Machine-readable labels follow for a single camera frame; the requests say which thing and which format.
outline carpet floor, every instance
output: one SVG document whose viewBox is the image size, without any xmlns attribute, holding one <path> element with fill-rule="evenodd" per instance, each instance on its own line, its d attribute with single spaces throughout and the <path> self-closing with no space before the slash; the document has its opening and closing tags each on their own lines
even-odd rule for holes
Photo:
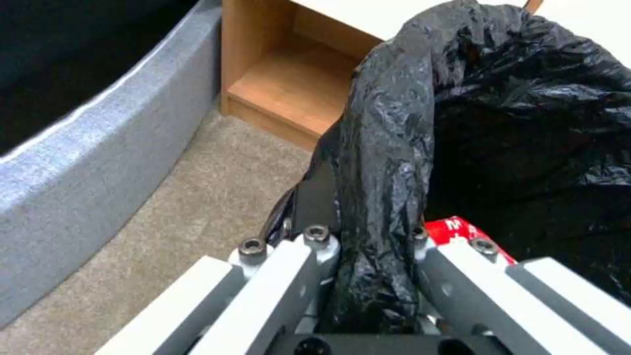
<svg viewBox="0 0 631 355">
<path fill-rule="evenodd" d="M 0 332 L 0 354 L 90 354 L 202 255 L 256 236 L 310 153 L 216 111 L 88 263 Z"/>
</svg>

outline black plastic bag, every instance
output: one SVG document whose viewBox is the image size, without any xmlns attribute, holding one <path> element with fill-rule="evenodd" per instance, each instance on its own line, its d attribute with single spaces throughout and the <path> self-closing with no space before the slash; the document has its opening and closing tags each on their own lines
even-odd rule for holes
<svg viewBox="0 0 631 355">
<path fill-rule="evenodd" d="M 287 217 L 293 234 L 335 225 L 320 331 L 420 332 L 410 237 L 423 216 L 460 215 L 518 260 L 552 256 L 631 303 L 631 71 L 609 52 L 523 9 L 460 0 L 412 18 L 353 76 L 262 231 L 275 244 Z M 328 192 L 309 193 L 314 181 Z"/>
</svg>

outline dark background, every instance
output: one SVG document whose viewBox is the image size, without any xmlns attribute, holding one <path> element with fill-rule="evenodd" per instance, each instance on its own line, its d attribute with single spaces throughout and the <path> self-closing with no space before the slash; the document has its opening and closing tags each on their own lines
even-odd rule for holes
<svg viewBox="0 0 631 355">
<path fill-rule="evenodd" d="M 0 155 L 115 82 L 194 3 L 0 1 Z"/>
</svg>

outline grey fabric panel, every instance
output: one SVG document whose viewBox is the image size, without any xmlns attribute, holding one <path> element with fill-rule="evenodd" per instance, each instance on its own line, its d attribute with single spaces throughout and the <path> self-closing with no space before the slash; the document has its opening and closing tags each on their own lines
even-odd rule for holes
<svg viewBox="0 0 631 355">
<path fill-rule="evenodd" d="M 113 237 L 186 148 L 219 89 L 218 4 L 200 0 L 117 83 L 0 158 L 0 327 Z"/>
</svg>

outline wooden cabinet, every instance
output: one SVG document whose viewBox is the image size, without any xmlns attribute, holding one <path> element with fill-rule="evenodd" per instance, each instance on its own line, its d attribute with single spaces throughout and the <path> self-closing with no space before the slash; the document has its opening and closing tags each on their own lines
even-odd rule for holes
<svg viewBox="0 0 631 355">
<path fill-rule="evenodd" d="M 311 150 L 371 48 L 443 0 L 295 2 L 223 1 L 221 112 Z"/>
</svg>

